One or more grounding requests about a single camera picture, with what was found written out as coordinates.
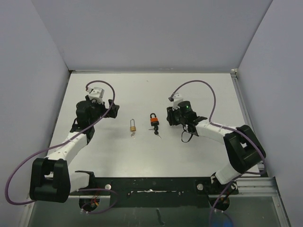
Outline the black headed keys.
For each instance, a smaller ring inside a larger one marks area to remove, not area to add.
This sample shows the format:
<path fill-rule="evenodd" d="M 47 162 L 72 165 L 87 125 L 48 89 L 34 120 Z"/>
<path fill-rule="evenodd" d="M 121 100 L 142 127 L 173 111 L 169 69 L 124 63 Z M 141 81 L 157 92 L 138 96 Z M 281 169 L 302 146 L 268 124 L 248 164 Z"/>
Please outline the black headed keys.
<path fill-rule="evenodd" d="M 159 135 L 159 127 L 158 126 L 154 126 L 153 128 L 149 129 L 150 131 L 153 131 L 153 133 L 158 136 L 161 139 L 161 136 Z"/>

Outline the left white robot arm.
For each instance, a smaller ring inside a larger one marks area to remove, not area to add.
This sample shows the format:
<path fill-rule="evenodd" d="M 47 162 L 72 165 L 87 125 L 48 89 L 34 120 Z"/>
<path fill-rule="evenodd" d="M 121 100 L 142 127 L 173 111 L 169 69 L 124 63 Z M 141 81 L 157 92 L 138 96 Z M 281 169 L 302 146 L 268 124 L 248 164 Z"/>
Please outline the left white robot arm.
<path fill-rule="evenodd" d="M 76 118 L 63 143 L 55 152 L 32 163 L 29 196 L 34 201 L 64 203 L 72 192 L 82 190 L 92 194 L 96 190 L 92 171 L 71 171 L 69 165 L 81 149 L 87 146 L 95 133 L 94 125 L 102 118 L 116 118 L 119 105 L 112 99 L 105 107 L 102 99 L 88 96 L 76 105 Z"/>

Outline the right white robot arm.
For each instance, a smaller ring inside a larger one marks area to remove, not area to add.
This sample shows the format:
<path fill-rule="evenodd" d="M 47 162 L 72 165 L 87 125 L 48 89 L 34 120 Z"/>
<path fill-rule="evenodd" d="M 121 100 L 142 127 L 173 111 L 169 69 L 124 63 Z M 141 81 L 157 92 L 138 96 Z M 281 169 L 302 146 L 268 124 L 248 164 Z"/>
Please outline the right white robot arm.
<path fill-rule="evenodd" d="M 229 182 L 265 160 L 266 153 L 248 125 L 236 128 L 219 125 L 206 117 L 198 116 L 189 101 L 182 98 L 169 100 L 173 103 L 167 108 L 170 126 L 181 125 L 183 131 L 192 137 L 205 137 L 225 146 L 229 162 L 212 175 L 211 189 L 215 193 L 222 193 Z"/>

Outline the orange black padlock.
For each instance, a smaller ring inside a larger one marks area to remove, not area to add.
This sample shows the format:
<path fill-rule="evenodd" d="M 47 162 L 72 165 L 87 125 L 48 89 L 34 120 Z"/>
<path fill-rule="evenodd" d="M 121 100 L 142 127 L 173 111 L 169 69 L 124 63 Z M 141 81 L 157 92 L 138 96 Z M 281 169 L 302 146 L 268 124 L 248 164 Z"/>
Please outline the orange black padlock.
<path fill-rule="evenodd" d="M 159 120 L 155 113 L 150 114 L 150 123 L 152 127 L 159 125 Z"/>

